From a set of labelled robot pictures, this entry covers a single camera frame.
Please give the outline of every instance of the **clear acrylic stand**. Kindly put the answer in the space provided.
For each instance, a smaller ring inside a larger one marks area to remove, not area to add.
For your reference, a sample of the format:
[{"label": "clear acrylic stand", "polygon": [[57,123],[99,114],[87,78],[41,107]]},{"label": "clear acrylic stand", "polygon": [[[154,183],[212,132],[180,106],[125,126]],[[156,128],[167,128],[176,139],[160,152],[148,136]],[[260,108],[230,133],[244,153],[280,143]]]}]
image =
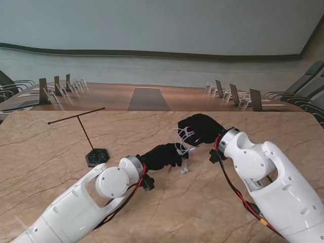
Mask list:
[{"label": "clear acrylic stand", "polygon": [[79,79],[80,79],[80,81],[81,81],[83,87],[86,87],[86,88],[88,89],[88,86],[87,86],[87,83],[86,83],[85,78],[84,78],[84,77],[80,77]]},{"label": "clear acrylic stand", "polygon": [[76,88],[74,87],[72,81],[69,82],[69,87],[70,87],[71,92],[72,92],[73,94],[77,95],[77,96],[80,98],[80,96],[79,96],[78,92],[76,91]]},{"label": "clear acrylic stand", "polygon": [[69,95],[68,95],[67,91],[65,90],[64,85],[62,85],[62,84],[56,84],[56,87],[59,89],[61,95],[64,98],[69,98]]},{"label": "clear acrylic stand", "polygon": [[216,87],[211,86],[211,90],[209,92],[209,95],[215,95],[216,94]]},{"label": "clear acrylic stand", "polygon": [[81,90],[82,93],[84,93],[83,88],[82,88],[81,81],[76,80],[76,79],[74,78],[74,79],[73,79],[73,84],[74,84],[74,86],[75,86],[78,90]]},{"label": "clear acrylic stand", "polygon": [[49,88],[44,88],[44,91],[49,98],[52,105],[60,105],[59,100],[57,99],[56,95],[54,94],[54,91]]},{"label": "clear acrylic stand", "polygon": [[209,82],[207,82],[206,89],[205,89],[205,94],[209,93],[209,88],[211,87],[211,85],[212,85],[212,82],[210,84],[209,84]]},{"label": "clear acrylic stand", "polygon": [[231,91],[225,90],[224,96],[223,96],[223,102],[228,102],[230,98],[231,98]]},{"label": "clear acrylic stand", "polygon": [[238,105],[238,110],[245,110],[249,104],[250,101],[250,95],[243,95],[241,101],[239,102]]}]

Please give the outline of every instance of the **black glove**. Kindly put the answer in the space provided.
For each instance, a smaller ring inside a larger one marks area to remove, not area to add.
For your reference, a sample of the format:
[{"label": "black glove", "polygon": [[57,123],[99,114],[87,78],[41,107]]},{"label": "black glove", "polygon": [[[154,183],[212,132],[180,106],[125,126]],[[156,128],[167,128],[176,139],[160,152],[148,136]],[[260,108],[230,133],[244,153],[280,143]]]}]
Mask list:
[{"label": "black glove", "polygon": [[159,145],[142,156],[137,156],[140,162],[145,163],[148,170],[160,170],[164,166],[172,165],[173,167],[182,165],[182,160],[189,158],[188,152],[179,155],[174,143]]},{"label": "black glove", "polygon": [[187,128],[188,132],[194,131],[194,135],[188,137],[185,142],[197,146],[201,143],[214,143],[217,136],[226,130],[214,119],[204,114],[195,114],[178,122],[178,128]]}]

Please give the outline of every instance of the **black connector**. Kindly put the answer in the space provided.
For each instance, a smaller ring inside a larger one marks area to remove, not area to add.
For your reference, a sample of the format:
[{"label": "black connector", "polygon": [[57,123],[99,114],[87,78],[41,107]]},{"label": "black connector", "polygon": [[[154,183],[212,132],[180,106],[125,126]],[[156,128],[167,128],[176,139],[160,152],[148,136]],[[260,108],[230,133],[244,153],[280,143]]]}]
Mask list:
[{"label": "black connector", "polygon": [[155,188],[154,182],[154,179],[151,178],[149,175],[144,175],[141,186],[144,188],[145,191],[150,191]]},{"label": "black connector", "polygon": [[209,161],[212,162],[213,164],[214,163],[217,163],[219,162],[219,152],[212,149],[209,154],[211,155],[211,157],[209,158]]},{"label": "black connector", "polygon": [[216,150],[212,149],[209,152],[209,154],[211,154],[211,157],[209,158],[209,161],[212,162],[213,164],[219,162],[219,155],[221,155],[222,160],[226,160],[227,159],[224,156],[224,154],[221,151],[219,151],[219,150],[216,151]]}]

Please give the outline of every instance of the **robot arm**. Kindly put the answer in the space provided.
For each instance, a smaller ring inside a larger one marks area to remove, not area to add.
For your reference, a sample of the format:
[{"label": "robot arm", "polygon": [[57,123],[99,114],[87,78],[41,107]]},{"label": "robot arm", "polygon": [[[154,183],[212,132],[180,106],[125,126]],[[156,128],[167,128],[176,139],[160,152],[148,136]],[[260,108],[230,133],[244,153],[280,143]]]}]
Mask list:
[{"label": "robot arm", "polygon": [[[324,242],[324,206],[314,189],[273,143],[254,144],[246,133],[228,130],[218,149],[235,170],[266,220],[289,242]],[[277,169],[266,187],[257,182]]]},{"label": "robot arm", "polygon": [[[122,158],[118,167],[94,167],[56,198],[14,243],[78,242],[123,202],[128,187],[140,180],[143,171],[135,156]],[[87,191],[91,181],[100,197],[111,200],[109,204],[100,207],[92,199]]]}]

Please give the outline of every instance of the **dark wall stripe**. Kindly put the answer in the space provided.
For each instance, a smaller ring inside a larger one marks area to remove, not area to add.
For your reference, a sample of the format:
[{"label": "dark wall stripe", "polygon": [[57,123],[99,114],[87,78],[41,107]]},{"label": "dark wall stripe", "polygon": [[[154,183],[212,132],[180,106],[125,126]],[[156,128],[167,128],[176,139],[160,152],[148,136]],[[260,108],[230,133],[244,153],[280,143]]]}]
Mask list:
[{"label": "dark wall stripe", "polygon": [[153,51],[135,51],[135,50],[64,50],[64,49],[44,49],[35,47],[25,47],[9,43],[0,43],[0,48],[9,48],[21,51],[55,54],[55,55],[78,55],[78,56],[140,56],[140,57],[161,57],[161,58],[179,58],[179,59],[200,59],[213,61],[288,61],[301,59],[306,49],[310,45],[314,36],[324,22],[324,15],[308,39],[306,45],[300,54],[291,55],[208,55],[195,53],[176,53],[176,52],[153,52]]}]

